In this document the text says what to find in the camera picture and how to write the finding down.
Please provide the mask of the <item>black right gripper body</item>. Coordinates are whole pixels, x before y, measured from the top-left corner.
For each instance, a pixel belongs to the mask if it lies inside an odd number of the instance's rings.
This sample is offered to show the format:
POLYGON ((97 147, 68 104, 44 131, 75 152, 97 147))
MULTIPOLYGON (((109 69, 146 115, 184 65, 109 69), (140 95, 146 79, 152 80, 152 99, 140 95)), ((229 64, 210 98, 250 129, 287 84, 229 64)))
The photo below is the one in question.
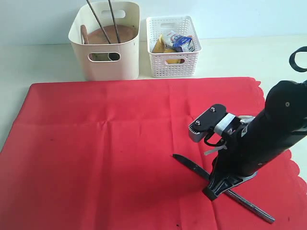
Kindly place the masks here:
POLYGON ((212 172, 250 176, 307 135, 307 117, 257 115, 218 152, 212 172))

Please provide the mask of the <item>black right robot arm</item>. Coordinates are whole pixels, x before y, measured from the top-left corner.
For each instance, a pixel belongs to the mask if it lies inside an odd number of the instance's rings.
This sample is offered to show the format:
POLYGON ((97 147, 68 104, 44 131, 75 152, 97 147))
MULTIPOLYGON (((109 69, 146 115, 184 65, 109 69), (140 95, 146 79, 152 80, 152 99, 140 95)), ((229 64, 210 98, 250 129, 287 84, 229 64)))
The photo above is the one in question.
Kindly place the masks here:
POLYGON ((261 167, 307 135, 307 83, 283 80, 268 93, 264 109, 225 136, 226 148, 213 161, 203 193, 215 200, 254 176, 261 167))

